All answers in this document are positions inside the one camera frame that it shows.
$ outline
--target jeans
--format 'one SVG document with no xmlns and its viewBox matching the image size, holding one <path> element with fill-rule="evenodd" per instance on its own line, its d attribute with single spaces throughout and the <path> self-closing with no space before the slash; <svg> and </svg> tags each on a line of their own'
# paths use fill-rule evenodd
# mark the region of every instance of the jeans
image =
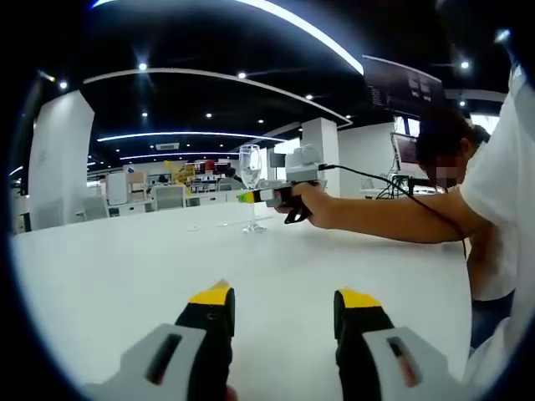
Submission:
<svg viewBox="0 0 535 401">
<path fill-rule="evenodd" d="M 503 298 L 491 301 L 471 302 L 471 341 L 472 348 L 482 345 L 496 330 L 497 325 L 511 314 L 512 299 L 515 292 L 511 291 Z"/>
</svg>

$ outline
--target white t-shirt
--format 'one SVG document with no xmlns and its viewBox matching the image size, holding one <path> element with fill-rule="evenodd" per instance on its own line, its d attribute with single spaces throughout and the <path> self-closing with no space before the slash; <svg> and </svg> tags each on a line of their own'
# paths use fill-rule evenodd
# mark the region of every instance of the white t-shirt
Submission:
<svg viewBox="0 0 535 401">
<path fill-rule="evenodd" d="M 517 70 L 496 130 L 461 186 L 463 199 L 478 215 L 499 228 L 511 224 L 518 233 L 517 288 L 511 316 L 499 324 L 466 366 L 465 380 L 476 393 L 497 379 L 535 312 L 535 124 L 526 121 L 535 110 L 533 99 L 532 89 Z M 522 123 L 517 112 L 523 113 Z"/>
<path fill-rule="evenodd" d="M 477 152 L 468 160 L 466 166 L 466 176 L 473 174 L 477 163 L 481 162 L 485 153 L 486 143 L 480 144 Z M 492 250 L 494 259 L 490 261 L 490 266 L 485 266 L 489 276 L 485 284 L 474 296 L 478 301 L 491 301 L 505 297 L 517 285 L 517 264 L 518 264 L 518 239 L 517 229 L 513 224 L 506 224 L 499 227 L 495 249 Z"/>
</svg>

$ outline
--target glass stem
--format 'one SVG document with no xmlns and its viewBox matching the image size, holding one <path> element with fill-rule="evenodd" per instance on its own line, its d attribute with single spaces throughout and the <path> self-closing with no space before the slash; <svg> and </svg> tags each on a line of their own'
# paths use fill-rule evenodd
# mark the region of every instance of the glass stem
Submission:
<svg viewBox="0 0 535 401">
<path fill-rule="evenodd" d="M 251 204 L 251 226 L 257 224 L 257 217 L 254 215 L 254 203 Z"/>
</svg>

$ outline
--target hand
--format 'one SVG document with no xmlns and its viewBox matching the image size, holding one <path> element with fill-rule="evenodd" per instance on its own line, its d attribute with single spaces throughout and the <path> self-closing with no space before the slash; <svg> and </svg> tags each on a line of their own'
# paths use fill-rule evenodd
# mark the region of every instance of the hand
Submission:
<svg viewBox="0 0 535 401">
<path fill-rule="evenodd" d="M 318 185 L 302 183 L 292 188 L 293 196 L 301 196 L 301 200 L 312 212 L 308 220 L 318 228 L 333 228 L 333 209 L 335 199 L 327 195 Z M 279 213 L 288 214 L 292 209 L 278 207 Z"/>
</svg>

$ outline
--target wine glass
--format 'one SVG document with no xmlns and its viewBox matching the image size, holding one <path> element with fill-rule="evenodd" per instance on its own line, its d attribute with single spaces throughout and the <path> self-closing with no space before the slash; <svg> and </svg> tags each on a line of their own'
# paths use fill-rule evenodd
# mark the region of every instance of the wine glass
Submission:
<svg viewBox="0 0 535 401">
<path fill-rule="evenodd" d="M 240 171 L 242 173 L 243 184 L 254 190 L 260 181 L 262 172 L 262 158 L 258 145 L 244 145 L 240 147 Z M 254 203 L 251 204 L 252 218 L 249 224 L 243 228 L 244 232 L 264 232 L 266 227 L 259 226 L 254 215 Z"/>
</svg>

